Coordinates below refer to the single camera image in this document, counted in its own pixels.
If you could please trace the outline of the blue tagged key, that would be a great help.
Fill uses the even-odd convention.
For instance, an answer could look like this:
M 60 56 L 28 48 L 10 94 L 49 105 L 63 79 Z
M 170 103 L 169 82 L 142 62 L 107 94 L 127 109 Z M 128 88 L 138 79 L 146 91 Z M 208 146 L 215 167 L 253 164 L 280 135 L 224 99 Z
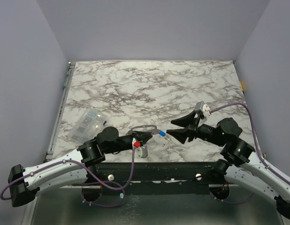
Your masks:
M 171 141 L 171 139 L 170 139 L 170 137 L 164 132 L 164 131 L 162 131 L 162 130 L 159 130 L 159 132 L 158 132 L 158 134 L 160 135 L 160 136 L 162 136 L 165 140 L 167 140 L 167 141 Z

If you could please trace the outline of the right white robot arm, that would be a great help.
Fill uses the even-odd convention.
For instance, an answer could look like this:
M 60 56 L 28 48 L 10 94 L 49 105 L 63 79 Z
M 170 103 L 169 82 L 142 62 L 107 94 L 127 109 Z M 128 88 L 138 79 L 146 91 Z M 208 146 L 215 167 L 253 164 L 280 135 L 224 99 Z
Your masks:
M 225 180 L 263 196 L 290 220 L 290 177 L 259 159 L 256 150 L 239 137 L 242 129 L 233 118 L 224 118 L 215 127 L 200 123 L 205 120 L 205 113 L 193 111 L 171 120 L 179 128 L 168 129 L 167 134 L 182 144 L 199 138 L 222 147 L 223 159 L 212 167 L 211 180 L 215 183 Z

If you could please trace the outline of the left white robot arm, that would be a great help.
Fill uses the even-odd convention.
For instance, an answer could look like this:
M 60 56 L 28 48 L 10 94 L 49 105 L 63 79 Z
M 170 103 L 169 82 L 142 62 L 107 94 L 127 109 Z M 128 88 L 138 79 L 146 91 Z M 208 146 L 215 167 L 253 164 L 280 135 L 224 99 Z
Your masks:
M 116 128 L 106 127 L 93 139 L 57 159 L 26 168 L 15 165 L 8 177 L 9 200 L 13 207 L 20 207 L 52 188 L 85 182 L 88 185 L 98 182 L 114 189 L 99 178 L 95 166 L 106 159 L 106 154 L 135 150 L 151 138 L 150 132 L 132 131 L 120 136 Z

